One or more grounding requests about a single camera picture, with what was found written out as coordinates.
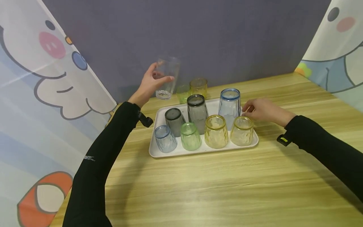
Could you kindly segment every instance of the orange shape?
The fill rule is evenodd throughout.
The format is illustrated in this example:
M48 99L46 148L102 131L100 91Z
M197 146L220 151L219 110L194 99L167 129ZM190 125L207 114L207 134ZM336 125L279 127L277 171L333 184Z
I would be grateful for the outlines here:
M295 72L301 74L302 76L305 76L305 72L304 72L304 70L302 68L296 68Z
M17 205L19 224L22 227L48 227L57 212L42 210L38 203L37 187L51 185L59 188L66 197L72 186L73 178L66 172L54 172L38 180Z
M68 36L66 36L66 43L68 43L69 45L72 45L72 41L70 40L70 38Z

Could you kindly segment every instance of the green cup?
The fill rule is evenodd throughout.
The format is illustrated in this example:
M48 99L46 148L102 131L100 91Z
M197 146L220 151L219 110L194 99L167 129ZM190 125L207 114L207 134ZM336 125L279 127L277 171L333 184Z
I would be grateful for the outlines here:
M178 96L180 104L186 104L187 99L190 96L190 86L184 84L184 85L177 87L176 95Z
M197 127L194 123L187 122L181 126L181 144L184 149L194 151L202 145Z

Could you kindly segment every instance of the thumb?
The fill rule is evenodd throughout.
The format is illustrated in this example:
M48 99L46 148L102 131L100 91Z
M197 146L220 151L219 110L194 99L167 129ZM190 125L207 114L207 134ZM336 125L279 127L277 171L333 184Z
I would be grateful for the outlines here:
M160 79L156 79L156 82L157 82L157 85L158 86L161 86L164 83L169 83L169 82L171 82L173 80L174 80L174 77L172 77L172 76L166 76L166 77L163 77L163 78L160 78Z

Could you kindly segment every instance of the hand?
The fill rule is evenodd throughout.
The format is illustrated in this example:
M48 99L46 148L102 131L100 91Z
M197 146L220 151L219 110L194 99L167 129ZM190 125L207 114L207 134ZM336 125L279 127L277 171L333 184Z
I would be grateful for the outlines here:
M145 105L155 93L155 91L161 87L164 83L168 83L174 80L172 76L165 76L159 79L155 79L153 75L155 74L154 70L157 66L157 63L153 63L150 65L149 69L144 74L142 78L141 84L137 91L131 96L128 100L130 103L135 103L140 108Z
M243 106L244 116L258 121L268 121L285 127L296 114L273 104L265 98L248 100Z

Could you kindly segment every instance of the purple-gray backdrop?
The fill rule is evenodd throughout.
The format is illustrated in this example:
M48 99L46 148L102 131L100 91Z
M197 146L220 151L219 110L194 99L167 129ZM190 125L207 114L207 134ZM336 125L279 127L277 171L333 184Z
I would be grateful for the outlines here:
M209 86L292 72L330 0L43 0L116 101L160 54L178 84Z

